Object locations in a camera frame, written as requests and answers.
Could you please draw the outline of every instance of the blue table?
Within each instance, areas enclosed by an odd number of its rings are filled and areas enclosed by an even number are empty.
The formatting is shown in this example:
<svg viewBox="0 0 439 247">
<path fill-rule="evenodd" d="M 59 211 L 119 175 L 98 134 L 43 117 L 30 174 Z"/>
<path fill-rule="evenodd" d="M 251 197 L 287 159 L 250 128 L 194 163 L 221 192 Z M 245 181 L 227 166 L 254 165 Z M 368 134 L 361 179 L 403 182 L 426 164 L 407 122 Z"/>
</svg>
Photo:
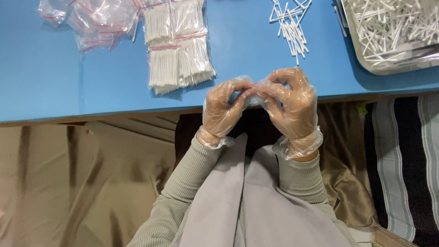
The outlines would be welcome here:
<svg viewBox="0 0 439 247">
<path fill-rule="evenodd" d="M 72 31 L 44 25 L 35 11 L 38 3 L 0 1 L 0 122 L 193 109 L 214 84 L 243 74 L 258 81 L 275 69 L 295 66 L 286 41 L 277 37 L 279 25 L 268 23 L 271 0 L 208 0 L 219 78 L 156 97 L 148 88 L 142 32 L 135 43 L 124 41 L 114 52 L 80 58 Z M 390 76 L 364 70 L 350 38 L 342 35 L 333 4 L 313 1 L 302 21 L 309 54 L 300 58 L 300 67 L 319 99 L 438 90 L 439 67 Z"/>
</svg>

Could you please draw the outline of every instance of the plastic glove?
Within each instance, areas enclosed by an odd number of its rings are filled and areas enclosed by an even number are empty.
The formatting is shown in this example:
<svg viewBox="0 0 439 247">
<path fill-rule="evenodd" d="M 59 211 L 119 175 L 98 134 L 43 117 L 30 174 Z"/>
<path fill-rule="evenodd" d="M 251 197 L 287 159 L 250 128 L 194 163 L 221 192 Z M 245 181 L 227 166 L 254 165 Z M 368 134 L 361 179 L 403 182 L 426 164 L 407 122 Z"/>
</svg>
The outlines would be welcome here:
<svg viewBox="0 0 439 247">
<path fill-rule="evenodd" d="M 242 111 L 254 92 L 249 89 L 251 87 L 251 79 L 247 76 L 240 76 L 227 80 L 207 92 L 203 104 L 203 125 L 195 134 L 202 145 L 212 149 L 217 149 L 222 145 L 233 145 L 233 139 L 226 135 L 241 118 Z M 230 105 L 228 101 L 231 95 L 239 90 L 243 91 Z"/>
<path fill-rule="evenodd" d="M 317 126 L 316 90 L 302 69 L 276 70 L 254 89 L 271 121 L 284 134 L 273 146 L 278 155 L 288 160 L 310 155 L 320 147 L 323 135 Z"/>
</svg>

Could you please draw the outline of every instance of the bundle of cotton swabs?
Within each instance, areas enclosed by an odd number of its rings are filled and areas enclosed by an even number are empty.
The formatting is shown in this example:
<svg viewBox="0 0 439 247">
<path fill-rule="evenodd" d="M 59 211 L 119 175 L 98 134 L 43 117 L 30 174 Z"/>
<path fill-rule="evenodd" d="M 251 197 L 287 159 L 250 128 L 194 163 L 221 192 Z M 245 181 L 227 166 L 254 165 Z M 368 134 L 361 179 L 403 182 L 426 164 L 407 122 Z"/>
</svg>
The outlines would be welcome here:
<svg viewBox="0 0 439 247">
<path fill-rule="evenodd" d="M 355 15 L 363 56 L 372 66 L 404 58 L 403 50 L 439 43 L 439 0 L 348 0 L 348 3 Z"/>
<path fill-rule="evenodd" d="M 282 11 L 279 0 L 272 0 L 274 6 L 270 15 L 270 23 L 278 22 L 280 24 L 277 36 L 280 37 L 282 32 L 283 38 L 287 40 L 291 56 L 296 57 L 297 65 L 299 65 L 299 55 L 305 58 L 305 52 L 309 53 L 309 50 L 306 48 L 306 39 L 300 22 L 309 9 L 311 1 L 312 0 L 305 0 L 300 3 L 294 0 L 297 6 L 292 10 L 288 9 L 287 2 L 285 9 Z"/>
</svg>

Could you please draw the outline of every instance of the stainless steel tray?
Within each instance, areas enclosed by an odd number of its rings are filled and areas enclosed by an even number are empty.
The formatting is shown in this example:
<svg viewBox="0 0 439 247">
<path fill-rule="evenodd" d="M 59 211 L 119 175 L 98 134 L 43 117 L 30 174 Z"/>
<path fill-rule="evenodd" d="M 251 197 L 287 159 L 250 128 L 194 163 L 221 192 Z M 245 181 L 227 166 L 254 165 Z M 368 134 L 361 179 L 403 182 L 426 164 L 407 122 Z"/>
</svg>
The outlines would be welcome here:
<svg viewBox="0 0 439 247">
<path fill-rule="evenodd" d="M 439 65 L 439 44 L 429 46 L 419 46 L 415 44 L 412 47 L 385 55 L 386 57 L 391 57 L 395 54 L 405 51 L 406 53 L 404 56 L 401 56 L 400 60 L 394 62 L 386 61 L 381 63 L 381 66 L 372 66 L 372 62 L 366 61 L 363 56 L 360 39 L 358 37 L 358 33 L 356 32 L 355 15 L 351 9 L 349 0 L 342 0 L 341 2 L 357 59 L 367 71 L 375 75 L 383 76 Z"/>
</svg>

